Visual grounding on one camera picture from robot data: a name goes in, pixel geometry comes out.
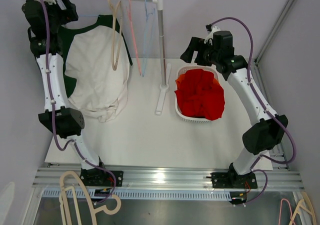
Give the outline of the orange t-shirt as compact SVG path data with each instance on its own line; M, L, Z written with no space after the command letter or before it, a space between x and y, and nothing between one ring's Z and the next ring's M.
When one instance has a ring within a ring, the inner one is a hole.
M182 73L178 76L178 78L175 80L176 83L176 89L177 90L183 90L184 89L184 80L185 80L185 73Z

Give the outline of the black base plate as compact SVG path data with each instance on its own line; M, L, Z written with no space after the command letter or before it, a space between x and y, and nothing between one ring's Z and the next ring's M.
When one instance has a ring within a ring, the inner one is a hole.
M212 172L210 174L212 187L215 189L244 189L245 183L251 189L257 189L257 179L253 172L245 175L238 175L234 172Z
M111 171L115 176L115 179L106 171L99 169L81 169L80 179L85 186L91 187L113 187L116 182L116 187L121 187L123 183L124 172L121 170Z

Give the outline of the pink hanger lower right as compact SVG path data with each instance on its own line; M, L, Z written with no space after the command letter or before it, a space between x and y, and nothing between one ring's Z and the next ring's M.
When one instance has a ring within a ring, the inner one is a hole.
M291 203L288 199L282 198L279 205L279 215L278 215L278 225L295 225L295 222L292 220L293 210Z

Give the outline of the white perforated plastic basket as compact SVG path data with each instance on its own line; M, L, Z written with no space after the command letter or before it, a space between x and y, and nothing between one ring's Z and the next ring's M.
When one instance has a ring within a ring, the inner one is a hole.
M209 66L199 66L199 65L189 65L189 66L183 66L181 68L179 68L176 72L176 80L183 74L185 74L187 71L190 71L190 70L197 70L197 69L202 69L204 71L207 71L207 72L210 72L210 73L213 73L214 75L214 78L219 81L219 78L218 78L218 74L217 72L209 67ZM206 119L205 117L190 117L190 116L185 116L182 114L181 112L181 109L178 105L178 99L177 97L175 96L175 112L176 114L184 121L184 122L189 122L189 123L210 123L211 120L208 120Z

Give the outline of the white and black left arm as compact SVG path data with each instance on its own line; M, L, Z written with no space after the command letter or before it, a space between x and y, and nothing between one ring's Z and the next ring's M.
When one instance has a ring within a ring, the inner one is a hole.
M61 9L56 0L26 0L22 11L30 27L27 30L30 50L41 73L44 88L44 112L38 119L53 134L59 151L72 146L81 162L82 171L90 173L97 186L107 182L108 173L100 157L87 144L82 131L83 114L71 107L64 81L62 44L58 36L61 25L78 20L76 6L62 0Z

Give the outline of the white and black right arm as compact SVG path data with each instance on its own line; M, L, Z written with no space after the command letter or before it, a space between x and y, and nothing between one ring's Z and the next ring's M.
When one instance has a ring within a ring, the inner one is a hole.
M235 90L248 114L251 127L242 135L244 149L230 164L227 175L232 187L240 187L259 157L281 142L288 119L285 115L278 115L267 104L246 59L235 54L230 31L212 32L208 39L192 37L180 58L186 63L195 62L200 66L215 65L216 71Z

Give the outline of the pink plastic hanger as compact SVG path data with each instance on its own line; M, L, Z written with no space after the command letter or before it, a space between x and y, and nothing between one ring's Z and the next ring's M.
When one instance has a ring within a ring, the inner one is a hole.
M137 62L138 72L139 72L139 75L141 76L142 75L142 67L141 67L141 62L140 62L140 59L139 59L138 47L137 47L136 36L135 36L133 20L132 20L132 3L131 3L131 0L128 0L127 16L128 16L129 24L130 24L130 32L131 32L132 44L133 44L133 48L134 48L134 53L135 53L135 58L136 58L136 62Z

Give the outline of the beige hanger lower right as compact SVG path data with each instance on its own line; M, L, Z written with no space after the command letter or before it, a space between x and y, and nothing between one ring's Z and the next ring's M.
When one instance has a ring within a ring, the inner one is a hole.
M289 225L316 225L317 219L311 200L305 191L293 192L296 202Z

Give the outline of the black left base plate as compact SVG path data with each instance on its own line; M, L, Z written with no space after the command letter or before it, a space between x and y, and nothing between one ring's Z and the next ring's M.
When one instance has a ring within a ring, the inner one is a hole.
M113 187L116 182L116 187L121 187L123 183L124 172L121 170L111 171L115 176L115 179L106 171L99 169L81 169L80 179L85 186L91 187Z

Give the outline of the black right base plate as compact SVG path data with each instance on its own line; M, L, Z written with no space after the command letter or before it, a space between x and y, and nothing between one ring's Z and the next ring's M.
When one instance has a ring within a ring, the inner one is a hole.
M234 172L212 172L210 174L212 187L215 189L244 189L245 183L251 189L257 189L257 179L253 172L245 175L238 175Z

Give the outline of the silver clothes rack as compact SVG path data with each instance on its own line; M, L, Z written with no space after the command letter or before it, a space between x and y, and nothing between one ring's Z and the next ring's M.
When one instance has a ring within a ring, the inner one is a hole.
M145 0L131 0L132 1L139 1L145 2ZM172 65L170 63L167 64L166 62L166 55L165 55L165 34L164 34L164 0L147 0L149 3L153 3L156 5L157 9L157 21L158 21L158 34L159 34L159 55L160 55L160 67L161 67L161 85L160 85L160 93L157 102L157 106L155 109L155 114L160 116L163 112L166 93L169 90L169 78L171 73Z

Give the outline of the green and beige t-shirt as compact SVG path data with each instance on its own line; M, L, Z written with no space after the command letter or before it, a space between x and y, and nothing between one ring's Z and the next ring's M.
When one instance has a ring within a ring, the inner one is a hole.
M92 25L79 29L60 27L58 32L68 101L102 123L115 119L126 107L133 64L122 35L117 70L113 70L112 25L112 15L99 15Z

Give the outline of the red t-shirt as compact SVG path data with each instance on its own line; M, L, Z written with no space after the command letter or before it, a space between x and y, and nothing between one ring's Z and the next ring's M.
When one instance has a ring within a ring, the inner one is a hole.
M213 73L202 69L188 70L183 82L183 90L174 91L183 115L203 115L211 121L222 118L226 103L224 89Z

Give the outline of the beige wooden hanger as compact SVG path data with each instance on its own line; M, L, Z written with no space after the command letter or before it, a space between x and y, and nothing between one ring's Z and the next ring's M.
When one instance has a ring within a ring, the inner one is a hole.
M111 0L107 0L109 8L112 12L112 43L111 43L111 66L114 71L118 68L121 39L122 39L122 25L123 25L123 10L122 1L119 0L116 5ZM117 16L119 14L119 26L117 30Z

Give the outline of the black t-shirt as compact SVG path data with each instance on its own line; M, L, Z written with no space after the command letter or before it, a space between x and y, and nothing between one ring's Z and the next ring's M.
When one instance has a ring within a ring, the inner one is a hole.
M195 116L193 116L193 118L205 119L206 117L204 115L195 115Z

